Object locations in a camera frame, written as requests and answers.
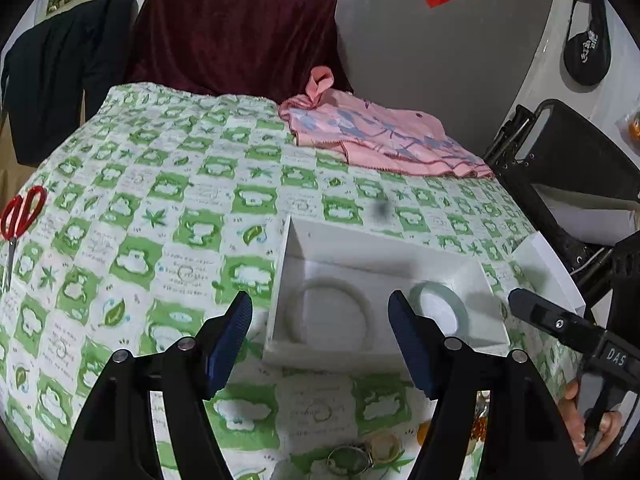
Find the pink folded cloth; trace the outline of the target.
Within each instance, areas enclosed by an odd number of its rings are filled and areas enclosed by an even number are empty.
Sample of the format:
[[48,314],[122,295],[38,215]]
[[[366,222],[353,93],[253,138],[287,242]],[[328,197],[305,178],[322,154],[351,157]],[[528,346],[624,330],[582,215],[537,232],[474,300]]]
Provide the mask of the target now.
[[491,178],[483,159],[446,135],[436,117],[393,110],[333,88],[332,70],[317,66],[305,91],[279,106],[299,146],[324,148],[349,165],[411,177]]

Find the green white patterned bedsheet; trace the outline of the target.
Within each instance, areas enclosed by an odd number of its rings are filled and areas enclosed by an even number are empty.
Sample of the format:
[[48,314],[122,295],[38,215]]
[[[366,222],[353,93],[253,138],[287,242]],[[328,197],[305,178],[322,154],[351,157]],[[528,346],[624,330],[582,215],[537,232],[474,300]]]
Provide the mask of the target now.
[[326,479],[343,443],[396,434],[367,471],[403,479],[433,405],[401,374],[333,375],[262,359],[289,216],[477,259],[498,297],[525,284],[532,226],[491,179],[404,177],[300,148],[276,104],[158,84],[111,89],[30,178],[48,193],[1,297],[1,416],[43,478],[106,360],[164,350],[239,290],[254,318],[228,387],[206,403],[238,479]]

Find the pale green jade pendant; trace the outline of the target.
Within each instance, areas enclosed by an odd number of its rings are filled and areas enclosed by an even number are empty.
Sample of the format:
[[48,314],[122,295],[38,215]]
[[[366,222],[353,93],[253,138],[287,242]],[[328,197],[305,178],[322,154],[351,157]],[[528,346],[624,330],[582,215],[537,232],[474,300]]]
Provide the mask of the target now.
[[368,449],[361,444],[345,444],[334,448],[326,458],[326,466],[340,477],[357,477],[368,471],[373,460]]

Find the white vivo phone box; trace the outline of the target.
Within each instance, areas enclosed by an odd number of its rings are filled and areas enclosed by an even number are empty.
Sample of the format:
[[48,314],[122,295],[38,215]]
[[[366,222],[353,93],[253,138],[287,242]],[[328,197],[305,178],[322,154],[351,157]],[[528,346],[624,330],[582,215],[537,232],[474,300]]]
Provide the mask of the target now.
[[[284,322],[283,304],[288,294],[308,278],[344,280],[369,300],[374,325],[369,348],[326,352],[292,341]],[[508,353],[510,341],[500,301],[477,260],[397,237],[288,218],[262,358],[271,365],[301,370],[402,372],[406,367],[388,322],[388,298],[394,290],[400,290],[409,301],[410,289],[425,281],[447,286],[462,300],[469,315],[469,331],[458,338],[479,352],[494,356]]]

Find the white box lid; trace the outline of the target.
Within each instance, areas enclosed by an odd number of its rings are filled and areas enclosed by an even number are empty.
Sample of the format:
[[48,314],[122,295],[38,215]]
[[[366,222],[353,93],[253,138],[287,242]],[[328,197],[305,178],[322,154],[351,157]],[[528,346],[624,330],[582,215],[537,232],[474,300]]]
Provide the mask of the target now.
[[582,294],[541,232],[526,237],[515,248],[512,259],[536,294],[581,318],[584,316],[586,303]]

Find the black hanging garment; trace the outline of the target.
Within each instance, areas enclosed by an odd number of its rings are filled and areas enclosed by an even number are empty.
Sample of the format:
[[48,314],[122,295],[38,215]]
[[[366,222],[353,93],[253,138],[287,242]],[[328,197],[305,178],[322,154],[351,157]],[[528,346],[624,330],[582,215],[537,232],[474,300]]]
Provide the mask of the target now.
[[1,91],[19,164],[41,164],[120,84],[135,7],[136,0],[92,0],[17,38]]

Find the red handled scissors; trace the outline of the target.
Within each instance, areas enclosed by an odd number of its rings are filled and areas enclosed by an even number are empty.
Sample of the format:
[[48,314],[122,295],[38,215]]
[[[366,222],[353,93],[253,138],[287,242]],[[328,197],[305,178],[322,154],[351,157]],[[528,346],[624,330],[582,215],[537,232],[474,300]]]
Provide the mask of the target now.
[[35,185],[25,195],[15,195],[9,200],[1,215],[1,236],[9,244],[6,270],[2,278],[2,292],[11,287],[12,269],[18,241],[37,220],[47,200],[47,190]]

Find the dark red velvet cloth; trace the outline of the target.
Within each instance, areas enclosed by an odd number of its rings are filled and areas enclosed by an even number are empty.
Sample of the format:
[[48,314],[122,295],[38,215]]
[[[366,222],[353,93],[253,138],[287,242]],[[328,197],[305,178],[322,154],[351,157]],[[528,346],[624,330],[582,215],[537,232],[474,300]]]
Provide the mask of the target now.
[[317,66],[350,85],[338,55],[337,0],[144,0],[126,79],[208,96],[280,103]]

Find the green jade bangle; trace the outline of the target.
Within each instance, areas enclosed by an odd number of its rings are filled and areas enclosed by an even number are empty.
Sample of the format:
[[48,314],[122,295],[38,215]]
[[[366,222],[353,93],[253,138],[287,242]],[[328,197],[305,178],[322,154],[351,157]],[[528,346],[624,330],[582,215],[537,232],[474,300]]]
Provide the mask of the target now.
[[447,286],[432,281],[415,284],[409,292],[409,304],[416,314],[434,320],[445,336],[468,334],[468,312],[462,300]]

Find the orange amber pendant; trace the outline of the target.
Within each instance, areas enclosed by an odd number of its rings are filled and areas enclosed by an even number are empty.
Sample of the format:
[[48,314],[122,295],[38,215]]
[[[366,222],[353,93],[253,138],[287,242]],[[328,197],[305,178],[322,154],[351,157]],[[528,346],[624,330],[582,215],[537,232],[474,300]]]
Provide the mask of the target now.
[[423,445],[430,426],[431,422],[429,420],[420,423],[418,430],[416,430],[416,442],[418,442],[418,445]]

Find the plastic bag with oranges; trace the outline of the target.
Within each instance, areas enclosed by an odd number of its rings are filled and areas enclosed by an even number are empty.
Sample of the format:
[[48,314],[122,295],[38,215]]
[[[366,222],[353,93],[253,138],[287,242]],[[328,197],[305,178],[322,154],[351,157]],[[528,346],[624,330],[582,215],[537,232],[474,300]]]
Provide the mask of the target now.
[[623,141],[636,153],[640,150],[640,110],[625,115],[616,122]]

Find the black hanging racket bag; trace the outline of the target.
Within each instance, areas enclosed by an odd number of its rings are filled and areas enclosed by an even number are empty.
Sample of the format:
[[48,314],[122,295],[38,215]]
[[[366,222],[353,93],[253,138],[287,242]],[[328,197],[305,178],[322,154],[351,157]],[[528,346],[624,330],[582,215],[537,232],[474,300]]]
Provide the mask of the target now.
[[[568,26],[572,26],[572,15]],[[573,37],[569,37],[569,34],[570,27],[567,29],[563,51],[567,73],[581,86],[597,86],[608,73],[612,60],[604,0],[590,0],[588,28]]]

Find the black folding chair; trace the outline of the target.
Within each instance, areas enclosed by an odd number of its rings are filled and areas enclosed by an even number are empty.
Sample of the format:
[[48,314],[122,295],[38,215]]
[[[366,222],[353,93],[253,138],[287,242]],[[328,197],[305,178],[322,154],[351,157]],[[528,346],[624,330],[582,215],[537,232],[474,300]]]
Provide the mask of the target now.
[[583,242],[553,217],[537,193],[543,186],[579,198],[639,203],[639,168],[599,128],[557,99],[536,110],[518,104],[483,159],[550,244],[586,305],[611,288],[612,245]]

